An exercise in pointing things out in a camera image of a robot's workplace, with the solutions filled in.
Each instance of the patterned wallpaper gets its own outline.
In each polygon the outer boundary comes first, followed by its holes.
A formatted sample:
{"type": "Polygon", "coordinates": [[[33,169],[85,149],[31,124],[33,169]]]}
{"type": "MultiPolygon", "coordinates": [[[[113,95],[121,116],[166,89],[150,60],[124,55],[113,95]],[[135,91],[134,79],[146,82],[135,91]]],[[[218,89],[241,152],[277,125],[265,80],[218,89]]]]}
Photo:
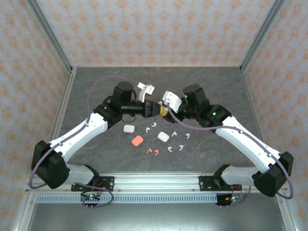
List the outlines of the patterned wallpaper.
{"type": "Polygon", "coordinates": [[[0,230],[10,231],[67,73],[25,0],[0,1],[0,38],[0,230]]]}
{"type": "Polygon", "coordinates": [[[274,2],[38,0],[78,66],[239,66],[274,2]]]}
{"type": "Polygon", "coordinates": [[[296,212],[308,227],[308,5],[287,0],[246,71],[264,140],[295,157],[296,212]]]}

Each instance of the gray tabletop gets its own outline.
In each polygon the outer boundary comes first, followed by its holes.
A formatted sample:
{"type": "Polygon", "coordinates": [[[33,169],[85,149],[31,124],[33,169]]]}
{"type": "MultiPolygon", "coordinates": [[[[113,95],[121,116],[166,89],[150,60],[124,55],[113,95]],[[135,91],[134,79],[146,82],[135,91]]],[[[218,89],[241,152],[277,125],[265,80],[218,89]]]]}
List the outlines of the gray tabletop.
{"type": "MultiPolygon", "coordinates": [[[[78,68],[61,127],[61,135],[78,125],[87,116],[87,95],[93,83],[106,75],[128,77],[144,84],[155,86],[147,99],[160,101],[164,92],[170,90],[182,96],[182,90],[191,84],[199,84],[211,104],[226,107],[250,132],[258,137],[257,125],[249,103],[244,81],[236,67],[108,67],[78,68]]],[[[98,85],[92,95],[92,108],[112,95],[121,81],[109,79],[98,85]]],[[[199,126],[195,121],[184,120],[189,125],[199,126]]],[[[152,118],[137,116],[131,123],[132,134],[124,133],[119,122],[110,130],[98,135],[83,146],[69,161],[70,164],[88,164],[99,172],[106,171],[205,171],[215,172],[221,165],[250,167],[252,163],[234,146],[212,132],[185,128],[166,122],[160,115],[152,118]],[[159,132],[170,136],[167,143],[158,140],[159,132]],[[133,138],[141,135],[144,142],[135,147],[133,138]],[[147,150],[159,150],[157,156],[147,150]]]]}

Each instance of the small white block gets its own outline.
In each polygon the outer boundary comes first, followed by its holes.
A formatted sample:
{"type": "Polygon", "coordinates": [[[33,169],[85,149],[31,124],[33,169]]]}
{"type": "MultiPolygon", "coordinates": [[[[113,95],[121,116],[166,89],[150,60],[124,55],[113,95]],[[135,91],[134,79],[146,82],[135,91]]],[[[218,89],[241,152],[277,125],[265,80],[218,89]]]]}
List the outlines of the small white block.
{"type": "Polygon", "coordinates": [[[157,136],[157,138],[159,139],[159,140],[161,140],[162,142],[167,142],[168,140],[169,140],[169,136],[167,135],[167,134],[165,134],[163,131],[161,131],[159,134],[158,134],[158,136],[157,136]]]}
{"type": "Polygon", "coordinates": [[[133,133],[135,131],[135,126],[134,125],[124,125],[123,128],[124,132],[126,133],[133,133]]]}

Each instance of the metal corner post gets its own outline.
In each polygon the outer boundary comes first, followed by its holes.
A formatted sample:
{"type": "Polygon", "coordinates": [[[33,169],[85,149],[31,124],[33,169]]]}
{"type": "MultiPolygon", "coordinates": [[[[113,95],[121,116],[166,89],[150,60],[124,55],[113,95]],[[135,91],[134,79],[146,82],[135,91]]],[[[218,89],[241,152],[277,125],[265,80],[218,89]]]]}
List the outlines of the metal corner post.
{"type": "Polygon", "coordinates": [[[250,62],[252,61],[254,55],[256,54],[258,48],[260,47],[262,41],[264,40],[267,32],[269,31],[271,25],[273,24],[274,20],[276,19],[277,15],[280,12],[285,0],[276,0],[271,8],[267,18],[265,19],[261,29],[259,30],[255,40],[253,41],[247,55],[244,58],[242,65],[240,66],[241,72],[243,73],[249,66],[250,62]]]}
{"type": "Polygon", "coordinates": [[[69,63],[69,60],[67,58],[67,56],[65,55],[64,51],[62,50],[62,47],[59,43],[59,41],[57,40],[56,36],[54,35],[51,26],[49,25],[49,23],[47,22],[46,17],[43,14],[43,11],[41,10],[41,8],[39,7],[39,4],[36,0],[26,0],[29,7],[32,9],[33,14],[36,16],[38,22],[40,23],[42,29],[44,30],[47,38],[49,39],[49,41],[51,42],[54,50],[56,51],[57,55],[59,56],[63,66],[66,68],[66,70],[68,72],[71,71],[72,66],[69,63]]]}

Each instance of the white plastic piece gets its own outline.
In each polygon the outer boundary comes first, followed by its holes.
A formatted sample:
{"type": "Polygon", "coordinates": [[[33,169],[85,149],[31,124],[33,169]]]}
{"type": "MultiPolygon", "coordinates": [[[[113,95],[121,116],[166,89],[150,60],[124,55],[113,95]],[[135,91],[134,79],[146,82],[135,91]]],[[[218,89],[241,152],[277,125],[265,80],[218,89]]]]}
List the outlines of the white plastic piece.
{"type": "Polygon", "coordinates": [[[252,179],[252,175],[257,172],[258,169],[256,167],[229,166],[222,172],[221,177],[228,185],[241,184],[254,186],[254,179],[252,179]]]}
{"type": "Polygon", "coordinates": [[[169,107],[175,112],[178,113],[179,107],[182,104],[182,100],[174,93],[170,91],[166,91],[163,96],[164,105],[167,106],[169,104],[169,107]]]}
{"type": "MultiPolygon", "coordinates": [[[[276,157],[277,159],[280,158],[279,156],[280,152],[278,152],[275,149],[272,149],[271,147],[263,143],[261,140],[259,140],[256,136],[254,136],[247,129],[245,129],[236,120],[235,117],[229,116],[222,122],[222,124],[224,126],[236,127],[246,132],[247,134],[255,138],[263,147],[265,147],[272,155],[274,155],[274,157],[276,157]]],[[[238,150],[240,150],[244,155],[246,155],[247,158],[251,160],[251,162],[258,168],[258,170],[261,173],[264,173],[267,170],[269,170],[269,164],[272,164],[272,165],[275,164],[275,161],[271,157],[269,157],[263,151],[261,147],[259,147],[255,142],[253,142],[250,138],[245,136],[243,133],[239,133],[233,129],[222,128],[222,129],[217,129],[216,134],[223,137],[227,141],[229,141],[238,150]]]]}
{"type": "Polygon", "coordinates": [[[159,134],[158,134],[158,136],[157,136],[157,138],[159,139],[159,140],[161,140],[162,142],[167,142],[168,140],[169,140],[169,136],[167,135],[167,134],[165,134],[163,131],[161,131],[159,134]]]}
{"type": "Polygon", "coordinates": [[[155,89],[153,85],[151,84],[144,85],[143,83],[138,83],[137,87],[141,89],[138,98],[142,103],[144,102],[145,94],[152,95],[155,89]]]}
{"type": "Polygon", "coordinates": [[[93,172],[86,166],[66,164],[66,167],[69,168],[70,171],[65,183],[88,184],[94,177],[93,172]]]}
{"type": "Polygon", "coordinates": [[[135,131],[135,126],[134,125],[124,125],[124,128],[123,128],[124,132],[126,133],[134,133],[135,131]]]}
{"type": "MultiPolygon", "coordinates": [[[[70,130],[65,135],[50,141],[51,147],[57,143],[61,143],[62,140],[78,131],[82,126],[84,126],[85,123],[86,120],[80,123],[74,129],[70,130]]],[[[75,154],[75,152],[77,152],[83,145],[85,145],[97,135],[107,131],[107,129],[107,121],[104,121],[103,117],[98,113],[92,113],[88,125],[80,133],[54,150],[56,152],[62,152],[62,157],[64,161],[67,162],[72,157],[72,155],[75,154]]]]}

